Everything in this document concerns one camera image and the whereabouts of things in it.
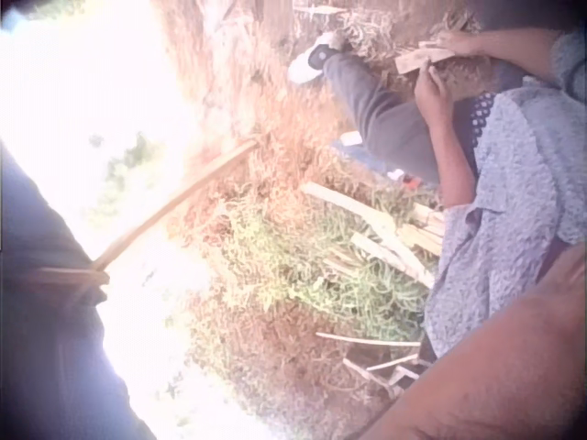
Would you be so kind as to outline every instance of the shoe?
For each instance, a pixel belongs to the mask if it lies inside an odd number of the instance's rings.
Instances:
[[[299,55],[287,71],[287,77],[292,83],[304,84],[316,79],[322,74],[324,63],[334,54],[340,53],[345,45],[345,39],[339,32],[322,34],[310,49]]]

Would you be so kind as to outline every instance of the pile of wood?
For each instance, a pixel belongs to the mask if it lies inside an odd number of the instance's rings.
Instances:
[[[312,182],[305,184],[301,189],[308,195],[360,216],[379,237],[381,243],[376,243],[358,232],[352,236],[351,243],[428,289],[432,288],[434,277],[418,259],[413,249],[418,247],[440,256],[445,232],[442,213],[416,203],[410,215],[410,223],[398,227],[389,214],[373,209],[340,192]],[[340,257],[340,262],[325,262],[334,270],[351,275],[342,260],[344,256]],[[347,356],[343,359],[344,365],[359,373],[364,379],[384,387],[392,399],[399,397],[430,366],[426,356],[427,348],[422,347],[418,342],[373,341],[337,335],[317,335],[352,343]],[[392,347],[392,351],[397,353],[402,350],[404,353],[394,360],[383,362],[385,357],[389,357],[388,347]]]

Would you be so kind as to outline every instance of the patterned shirt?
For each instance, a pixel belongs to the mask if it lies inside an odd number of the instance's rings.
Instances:
[[[426,332],[440,358],[537,282],[550,244],[587,232],[585,33],[553,48],[558,87],[526,79],[495,96],[470,205],[448,209]]]

